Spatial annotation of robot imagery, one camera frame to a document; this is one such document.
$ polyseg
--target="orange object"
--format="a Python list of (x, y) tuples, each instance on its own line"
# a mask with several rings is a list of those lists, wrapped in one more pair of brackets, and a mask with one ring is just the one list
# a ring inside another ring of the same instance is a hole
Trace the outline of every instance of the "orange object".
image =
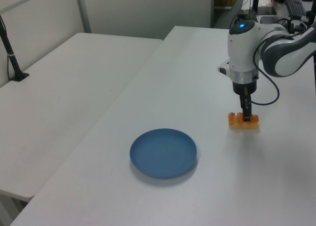
[(250, 121), (244, 121), (242, 113), (229, 113), (228, 123), (229, 127), (236, 129), (256, 129), (258, 127), (259, 117), (258, 115), (251, 115)]

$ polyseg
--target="table surface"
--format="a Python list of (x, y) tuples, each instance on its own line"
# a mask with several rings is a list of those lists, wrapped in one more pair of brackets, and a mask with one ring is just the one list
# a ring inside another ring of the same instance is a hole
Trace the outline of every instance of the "table surface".
[[(258, 129), (230, 129), (239, 96), (217, 71), (227, 35), (175, 27), (12, 226), (314, 226), (313, 63), (274, 79), (280, 99), (253, 106)], [(261, 75), (253, 100), (275, 95)], [(191, 171), (161, 180), (133, 166), (131, 144), (157, 128), (192, 137)]]
[(0, 193), (29, 201), (161, 40), (77, 34), (0, 89)]
[[(244, 4), (242, 6), (243, 10), (249, 9), (249, 4), (250, 4), (250, 0), (248, 2), (246, 2), (247, 0), (243, 0)], [(305, 10), (311, 10), (312, 8), (312, 4), (313, 2), (310, 1), (302, 1), (303, 7), (305, 8)], [(274, 8), (276, 9), (276, 15), (275, 16), (284, 16), (284, 17), (288, 17), (288, 10), (287, 7), (284, 3), (277, 3), (275, 1), (271, 2), (271, 0), (259, 0), (258, 3), (259, 6), (274, 6)]]

